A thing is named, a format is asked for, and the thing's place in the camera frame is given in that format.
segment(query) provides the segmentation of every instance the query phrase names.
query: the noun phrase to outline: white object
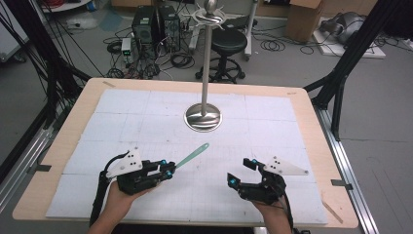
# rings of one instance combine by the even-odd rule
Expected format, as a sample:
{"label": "white object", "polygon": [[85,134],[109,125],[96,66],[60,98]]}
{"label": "white object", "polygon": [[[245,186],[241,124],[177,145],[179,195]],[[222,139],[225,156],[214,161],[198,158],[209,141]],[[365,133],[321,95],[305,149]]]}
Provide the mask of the white object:
{"label": "white object", "polygon": [[[323,20],[326,19],[321,18],[319,20],[319,26]],[[319,45],[319,50],[322,55],[334,57],[344,55],[346,50],[343,48],[343,45],[339,43],[336,38],[330,36],[328,32],[320,32],[316,29],[313,36]],[[377,47],[376,44],[372,43],[371,48],[367,49],[362,57],[366,59],[384,59],[386,54]]]}
{"label": "white object", "polygon": [[403,42],[410,50],[413,50],[413,42],[410,39],[404,40]]}
{"label": "white object", "polygon": [[131,150],[118,164],[109,169],[106,177],[119,176],[142,169],[142,160],[138,149]]}
{"label": "white object", "polygon": [[68,28],[93,29],[97,27],[97,20],[91,13],[83,13],[66,21]]}
{"label": "white object", "polygon": [[307,176],[309,174],[309,171],[299,168],[277,156],[274,156],[265,165],[264,171],[280,176]]}
{"label": "white object", "polygon": [[131,50],[131,38],[123,38],[122,39],[122,56],[124,58],[125,64],[133,63],[133,54]]}

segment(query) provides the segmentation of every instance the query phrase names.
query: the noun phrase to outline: hand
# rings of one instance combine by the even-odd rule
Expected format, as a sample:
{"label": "hand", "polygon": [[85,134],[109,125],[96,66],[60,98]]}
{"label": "hand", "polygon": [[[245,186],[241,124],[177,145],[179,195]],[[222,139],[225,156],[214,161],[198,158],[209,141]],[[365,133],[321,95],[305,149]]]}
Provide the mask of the hand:
{"label": "hand", "polygon": [[280,201],[275,202],[271,206],[261,202],[252,202],[252,204],[262,214],[268,233],[291,234],[288,218]]}
{"label": "hand", "polygon": [[111,233],[113,228],[115,228],[128,213],[132,202],[152,189],[153,188],[146,189],[136,194],[128,195],[119,190],[118,181],[113,181],[109,187],[105,208],[88,233]]}

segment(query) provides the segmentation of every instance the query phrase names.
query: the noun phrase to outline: stool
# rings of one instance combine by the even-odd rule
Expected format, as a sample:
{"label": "stool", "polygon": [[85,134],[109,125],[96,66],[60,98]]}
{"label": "stool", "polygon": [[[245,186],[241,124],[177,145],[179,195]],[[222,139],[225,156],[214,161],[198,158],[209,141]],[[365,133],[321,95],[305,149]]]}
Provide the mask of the stool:
{"label": "stool", "polygon": [[[220,58],[214,58],[211,61],[218,60],[219,63],[215,67],[210,67],[210,70],[215,70],[215,74],[209,74],[209,82],[220,82],[220,81],[231,81],[237,84],[236,79],[244,79],[245,73],[241,70],[239,64],[233,59],[230,59],[231,55],[243,51],[246,47],[246,37],[243,33],[239,32],[237,29],[229,28],[222,25],[225,30],[220,28],[215,28],[212,30],[212,41],[211,48],[220,55]],[[234,67],[227,68],[227,62],[230,61],[234,64]],[[195,74],[197,79],[203,77],[204,68],[202,67],[200,72]],[[229,74],[230,71],[236,71],[237,74],[232,76]]]}

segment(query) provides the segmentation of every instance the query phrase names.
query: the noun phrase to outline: black cable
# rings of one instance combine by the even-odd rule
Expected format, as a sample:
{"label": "black cable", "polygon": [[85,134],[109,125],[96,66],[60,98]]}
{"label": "black cable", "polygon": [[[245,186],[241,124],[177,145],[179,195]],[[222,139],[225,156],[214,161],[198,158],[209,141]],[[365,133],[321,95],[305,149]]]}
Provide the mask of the black cable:
{"label": "black cable", "polygon": [[25,42],[24,40],[20,37],[20,35],[14,30],[13,24],[11,22],[6,22],[6,19],[4,16],[0,13],[0,21],[4,25],[4,27],[9,31],[9,33],[16,39],[16,41],[19,43],[19,45],[24,49],[24,51],[27,53],[28,56],[32,56],[32,58],[37,61],[42,67],[46,67],[44,63],[41,62],[41,60],[37,57],[36,54],[34,54],[30,48],[25,47]]}
{"label": "black cable", "polygon": [[288,200],[288,196],[286,196],[285,191],[283,192],[283,197],[285,199],[286,202],[286,209],[287,209],[287,219],[288,219],[288,223],[289,223],[289,228],[292,230],[294,227],[294,220],[292,218],[292,213],[291,213],[291,207],[289,205],[289,200]]}
{"label": "black cable", "polygon": [[[25,43],[17,37],[17,41],[21,41],[21,47],[26,51],[26,54],[32,61],[37,73],[38,77],[40,79],[42,88],[44,89],[44,92],[46,93],[48,97],[48,119],[46,122],[46,127],[52,123],[52,121],[56,118],[56,107],[60,105],[62,108],[66,105],[66,103],[63,103],[62,101],[64,99],[70,99],[72,97],[71,94],[67,93],[67,90],[64,90],[63,88],[69,88],[72,89],[75,93],[79,91],[79,85],[77,84],[77,81],[74,79],[74,77],[69,77],[68,74],[71,74],[71,72],[67,72],[67,69],[71,69],[70,67],[66,66],[66,63],[63,62],[63,59],[60,60],[60,56],[58,55],[57,50],[54,48],[56,47],[44,47],[43,45],[46,43],[53,43],[51,40],[49,34],[47,33],[46,29],[43,27],[43,23],[40,21],[38,17],[38,13],[35,11],[33,8],[33,3],[24,3],[24,4],[19,4],[18,10],[16,10],[16,6],[14,5],[15,3],[11,2],[6,2],[9,7],[11,8],[11,11],[14,13],[17,21],[19,21],[20,25],[24,26],[23,30],[26,32],[27,36],[30,38],[30,40],[34,43],[40,57],[37,58],[37,55],[35,55],[31,50],[25,45]],[[45,86],[43,84],[43,80],[48,82],[48,90],[45,89]]]}
{"label": "black cable", "polygon": [[178,4],[178,7],[176,8],[176,14],[178,15],[179,13],[180,13],[180,11],[182,11],[183,10],[183,8],[184,8],[184,6],[182,6],[182,9],[181,10],[179,10],[179,8],[180,8],[180,5],[183,3],[183,0],[181,0],[180,2],[179,2],[179,4]]}
{"label": "black cable", "polygon": [[170,63],[173,67],[187,69],[195,64],[195,60],[192,56],[188,56],[187,54],[175,53],[170,57]]}
{"label": "black cable", "polygon": [[82,49],[82,47],[79,46],[79,44],[77,43],[77,41],[72,37],[72,35],[70,35],[70,33],[64,28],[64,30],[66,31],[67,35],[72,39],[72,41],[75,43],[75,45],[78,47],[78,49],[83,53],[83,55],[88,59],[88,61],[92,64],[92,66],[94,67],[94,69],[97,70],[97,72],[103,76],[103,74],[101,73],[101,71],[97,68],[97,66],[94,64],[94,62],[91,60],[91,58],[89,58],[89,56],[86,54],[86,52]]}
{"label": "black cable", "polygon": [[107,74],[104,76],[107,78],[124,78],[125,74],[118,68],[110,68]]}
{"label": "black cable", "polygon": [[48,146],[46,146],[46,147],[42,150],[42,152],[39,153],[39,156],[37,156],[37,158],[36,158],[36,165],[37,165],[37,166],[40,165],[40,158],[43,156],[43,154],[44,154],[46,151],[49,150],[49,148],[50,148],[51,146],[52,146],[52,145],[49,144]]}
{"label": "black cable", "polygon": [[265,28],[265,29],[253,28],[253,29],[254,29],[254,31],[271,31],[271,30],[277,30],[277,29],[281,29],[281,28],[285,28],[285,25],[284,26],[273,27],[273,28]]}
{"label": "black cable", "polygon": [[19,43],[20,47],[26,52],[28,58],[31,60],[39,78],[40,78],[40,83],[42,85],[43,91],[44,93],[46,93],[46,88],[42,82],[42,78],[44,80],[46,79],[46,74],[44,73],[44,70],[42,70],[39,66],[39,59],[37,57],[35,57],[34,53],[31,52],[31,50],[25,46],[23,40],[21,39],[21,37],[13,30],[13,28],[11,26],[9,26],[6,22],[4,22],[3,17],[0,18],[0,22],[3,24],[3,26],[10,32],[10,34],[16,39],[16,41]]}
{"label": "black cable", "polygon": [[[126,30],[130,30],[130,32],[128,32],[128,34],[127,34],[126,36],[124,36],[124,37],[118,36],[118,33],[121,33],[121,32],[126,31]],[[115,32],[115,36],[116,36],[118,39],[122,40],[122,38],[127,38],[128,35],[131,34],[131,33],[132,33],[131,27],[127,27],[127,28],[125,28],[125,29],[122,29],[122,30],[120,30],[120,31]]]}
{"label": "black cable", "polygon": [[[262,32],[262,31],[276,30],[276,29],[280,29],[280,28],[283,28],[283,26],[268,28],[268,29],[254,29],[254,31],[252,32],[252,36],[254,37],[255,40],[261,41],[260,46],[263,50],[267,50],[267,51],[271,51],[271,52],[283,51],[285,49],[285,44],[284,43],[287,43],[287,44],[291,44],[291,45],[302,45],[302,47],[300,48],[300,52],[305,54],[305,55],[313,54],[314,53],[313,47],[324,46],[324,47],[328,48],[333,55],[335,55],[337,57],[340,57],[339,55],[335,54],[334,51],[329,47],[333,44],[325,44],[327,39],[331,36],[331,33],[328,34],[324,38],[324,40],[322,42],[319,42],[319,43],[318,42],[302,43],[302,42],[294,41],[294,40],[292,40],[288,37],[274,36],[270,33],[256,33],[256,32]],[[259,38],[257,38],[257,36],[268,37],[268,38],[271,38],[271,39],[259,39]]]}
{"label": "black cable", "polygon": [[104,196],[106,194],[107,187],[109,186],[110,180],[111,180],[111,178],[106,177],[109,166],[114,161],[124,158],[128,153],[129,151],[125,154],[120,154],[112,158],[111,160],[109,160],[109,162],[104,167],[104,170],[99,173],[96,196],[94,198],[94,205],[93,205],[92,212],[91,212],[91,219],[89,221],[89,226],[92,226],[96,222],[96,220],[99,218],[100,211],[103,207]]}
{"label": "black cable", "polygon": [[110,54],[119,55],[122,52],[122,41],[114,41],[106,49]]}
{"label": "black cable", "polygon": [[13,28],[12,20],[10,19],[9,14],[8,14],[7,11],[6,11],[6,7],[3,5],[3,2],[2,2],[2,1],[0,1],[0,5],[1,5],[1,7],[3,8],[4,13],[6,14],[6,17],[7,17],[7,20],[9,21],[10,27],[12,28],[12,30],[15,30],[15,29]]}
{"label": "black cable", "polygon": [[53,19],[54,22],[55,22],[56,30],[57,30],[57,32],[58,32],[59,37],[56,36],[56,33],[55,33],[55,31],[52,29],[52,26],[51,26],[49,20],[47,20],[48,25],[49,25],[52,33],[54,34],[58,45],[61,47],[61,51],[63,52],[64,56],[66,57],[66,60],[70,61],[70,64],[71,64],[71,65],[74,65],[74,63],[73,63],[73,61],[72,61],[72,58],[71,58],[71,56],[70,56],[70,54],[69,54],[69,51],[68,51],[68,49],[67,49],[66,43],[65,43],[65,41],[64,41],[64,39],[63,39],[63,37],[62,37],[62,34],[61,34],[61,32],[60,32],[60,29],[59,29],[59,27],[58,27],[57,19],[55,19],[55,18],[53,17],[53,14],[51,14],[51,16],[52,16],[52,19]]}

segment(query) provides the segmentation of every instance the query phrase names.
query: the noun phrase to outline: gray floor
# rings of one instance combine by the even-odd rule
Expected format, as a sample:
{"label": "gray floor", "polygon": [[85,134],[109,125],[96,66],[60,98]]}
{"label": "gray floor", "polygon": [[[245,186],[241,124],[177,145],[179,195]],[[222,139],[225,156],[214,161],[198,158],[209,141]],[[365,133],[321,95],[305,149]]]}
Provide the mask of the gray floor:
{"label": "gray floor", "polygon": [[[59,15],[62,19],[83,10]],[[96,66],[106,73],[110,68],[110,55],[105,38],[128,27],[129,18],[119,18],[110,10],[93,13],[100,26],[93,30],[74,33],[73,37]],[[109,26],[103,23],[112,22]],[[257,28],[272,28],[284,21],[258,19]],[[203,40],[194,55],[196,64],[190,69],[170,69],[174,81],[199,82],[195,72],[203,63]],[[87,59],[68,42],[76,66],[92,76],[99,73]],[[327,75],[339,58],[322,56],[317,48],[311,55],[301,53],[302,46],[285,44],[281,52],[269,52],[253,40],[252,57],[243,60],[234,56],[246,77],[243,85],[304,87]],[[382,48],[385,59],[363,58],[351,73],[346,84],[341,117],[340,134],[358,183],[376,221],[380,233],[413,233],[413,200],[411,199],[413,158],[413,53],[386,45]],[[170,80],[165,73],[154,79]],[[0,162],[17,143],[31,121],[44,105],[45,95],[31,64],[0,64]],[[17,221],[12,218],[14,206],[24,191],[31,175],[27,175],[13,199],[0,214],[0,233],[85,233],[86,222]],[[313,233],[361,233],[359,229],[320,230]]]}

